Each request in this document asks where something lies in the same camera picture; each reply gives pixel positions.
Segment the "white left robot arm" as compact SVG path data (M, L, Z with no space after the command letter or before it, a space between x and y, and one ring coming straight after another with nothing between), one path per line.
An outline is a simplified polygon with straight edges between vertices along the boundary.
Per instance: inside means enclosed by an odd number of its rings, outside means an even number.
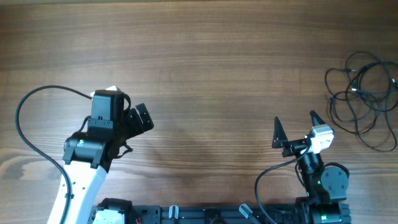
M64 143L64 170L49 223L87 223L91 208L114 159L132 148L127 140L154 127L141 103L131 106L124 92L112 87L91 94L91 115L87 130L73 133Z

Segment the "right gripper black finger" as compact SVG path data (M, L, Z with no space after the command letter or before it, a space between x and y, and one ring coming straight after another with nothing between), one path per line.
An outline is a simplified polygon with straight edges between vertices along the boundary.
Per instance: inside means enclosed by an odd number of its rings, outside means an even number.
M320 126L326 124L326 122L324 122L324 120L322 120L321 117L319 117L319 115L314 110L310 111L310 116L312 120L312 126Z
M276 116L274 118L274 135L272 138L272 148L278 149L285 147L288 144L288 138L285 134L280 119Z

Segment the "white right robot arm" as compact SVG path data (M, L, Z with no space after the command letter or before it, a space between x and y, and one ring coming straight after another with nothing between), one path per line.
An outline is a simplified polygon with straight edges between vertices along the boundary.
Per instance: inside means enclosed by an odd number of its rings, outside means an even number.
M320 152L330 147L334 130L312 110L312 128L303 139L289 141L279 118L274 118L272 147L294 156L296 174L306 190L293 204L271 206L276 223L351 223L347 198L349 170L336 162L324 163Z

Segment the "black USB cable long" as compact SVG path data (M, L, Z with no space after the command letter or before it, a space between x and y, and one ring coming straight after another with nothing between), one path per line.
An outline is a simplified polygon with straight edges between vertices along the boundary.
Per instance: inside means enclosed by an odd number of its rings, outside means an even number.
M326 71L326 86L330 72L342 73L348 79L345 90L333 92L327 88L330 94L329 115L337 126L353 123L352 131L343 130L361 137L370 132L378 118L383 116L388 131L394 134L389 113L397 108L397 62L381 60L371 52L356 51L346 58L342 68ZM335 101L347 104L351 119L338 116Z

